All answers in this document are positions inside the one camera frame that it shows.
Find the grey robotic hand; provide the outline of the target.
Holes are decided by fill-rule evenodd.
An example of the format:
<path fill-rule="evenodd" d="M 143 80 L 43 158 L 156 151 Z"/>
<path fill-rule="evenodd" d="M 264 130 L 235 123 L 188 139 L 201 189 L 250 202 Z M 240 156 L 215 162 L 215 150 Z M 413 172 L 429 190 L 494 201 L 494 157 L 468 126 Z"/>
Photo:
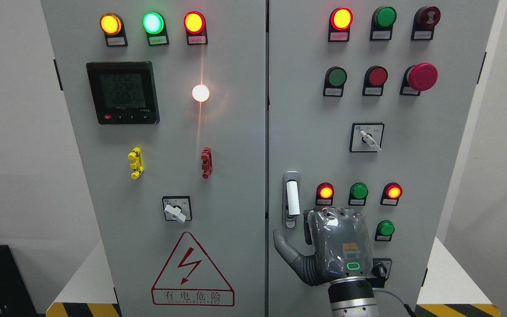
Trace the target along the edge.
<path fill-rule="evenodd" d="M 281 229 L 274 229 L 274 247 L 283 260 L 309 285 L 366 277 L 373 257 L 363 214 L 332 206 L 308 211 L 306 221 L 314 254 L 303 255 L 290 245 Z"/>

